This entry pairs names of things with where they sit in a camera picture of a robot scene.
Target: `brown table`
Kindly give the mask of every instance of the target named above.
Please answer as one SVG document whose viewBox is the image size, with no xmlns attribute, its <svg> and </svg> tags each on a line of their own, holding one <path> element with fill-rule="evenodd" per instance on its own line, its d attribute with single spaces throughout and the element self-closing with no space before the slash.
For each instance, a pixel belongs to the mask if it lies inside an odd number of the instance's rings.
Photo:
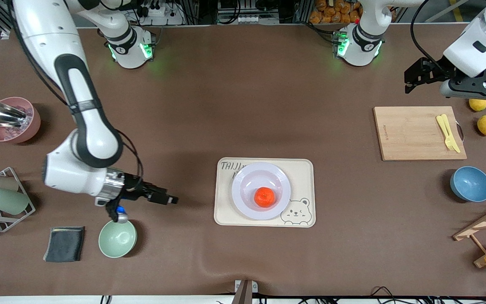
<svg viewBox="0 0 486 304">
<path fill-rule="evenodd" d="M 440 57 L 463 28 L 416 31 Z M 135 141 L 146 181 L 181 199 L 177 206 L 124 202 L 139 243 L 127 258 L 104 257 L 97 236 L 106 212 L 87 195 L 41 180 L 44 156 L 73 120 L 17 41 L 0 42 L 0 99 L 27 98 L 43 118 L 28 144 L 0 144 L 0 169 L 16 168 L 38 208 L 0 233 L 0 295 L 217 294 L 243 278 L 278 296 L 365 296 L 376 285 L 396 295 L 486 296 L 486 268 L 472 264 L 481 252 L 470 240 L 451 240 L 486 212 L 486 202 L 460 204 L 448 188 L 458 167 L 486 172 L 486 138 L 473 129 L 481 114 L 442 97 L 439 84 L 404 94 L 403 71 L 420 57 L 407 25 L 392 26 L 380 56 L 363 68 L 335 60 L 305 27 L 169 28 L 155 61 L 129 71 L 112 62 L 94 30 L 81 34 L 106 114 Z M 372 108 L 426 105 L 453 106 L 468 159 L 383 162 Z M 217 225 L 216 162 L 225 156 L 311 160 L 316 225 Z M 128 152 L 116 165 L 135 170 Z M 49 229 L 62 225 L 86 227 L 81 261 L 46 263 Z M 478 235 L 486 245 L 486 231 Z"/>
</svg>

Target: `black cloth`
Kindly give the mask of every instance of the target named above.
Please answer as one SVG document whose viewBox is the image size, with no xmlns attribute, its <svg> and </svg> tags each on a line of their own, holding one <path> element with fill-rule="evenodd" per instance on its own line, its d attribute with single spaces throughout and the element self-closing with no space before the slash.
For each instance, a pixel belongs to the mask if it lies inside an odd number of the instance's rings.
<svg viewBox="0 0 486 304">
<path fill-rule="evenodd" d="M 52 227 L 44 261 L 62 263 L 80 260 L 85 227 Z"/>
</svg>

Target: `orange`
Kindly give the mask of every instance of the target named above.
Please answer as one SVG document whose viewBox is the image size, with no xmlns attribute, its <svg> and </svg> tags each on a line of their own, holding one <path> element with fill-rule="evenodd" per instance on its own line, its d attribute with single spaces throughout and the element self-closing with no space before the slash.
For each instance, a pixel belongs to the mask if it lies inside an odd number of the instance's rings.
<svg viewBox="0 0 486 304">
<path fill-rule="evenodd" d="M 262 187 L 256 190 L 254 202 L 262 208 L 268 208 L 275 203 L 275 193 L 270 188 Z"/>
</svg>

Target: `wooden cutting board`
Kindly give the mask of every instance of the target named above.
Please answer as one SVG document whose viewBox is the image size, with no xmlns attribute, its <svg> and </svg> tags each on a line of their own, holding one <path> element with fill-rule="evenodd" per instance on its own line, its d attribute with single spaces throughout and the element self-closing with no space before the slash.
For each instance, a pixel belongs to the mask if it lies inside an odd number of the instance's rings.
<svg viewBox="0 0 486 304">
<path fill-rule="evenodd" d="M 460 153 L 449 151 L 436 116 L 446 114 Z M 465 160 L 451 106 L 377 106 L 376 130 L 384 161 Z"/>
</svg>

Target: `blue bowl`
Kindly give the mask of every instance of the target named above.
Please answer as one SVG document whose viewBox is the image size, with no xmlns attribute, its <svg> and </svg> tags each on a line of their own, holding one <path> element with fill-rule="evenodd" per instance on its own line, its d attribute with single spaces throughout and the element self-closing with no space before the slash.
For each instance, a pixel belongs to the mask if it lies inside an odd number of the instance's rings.
<svg viewBox="0 0 486 304">
<path fill-rule="evenodd" d="M 470 202 L 486 201 L 486 174 L 475 167 L 461 167 L 451 177 L 451 190 Z"/>
</svg>

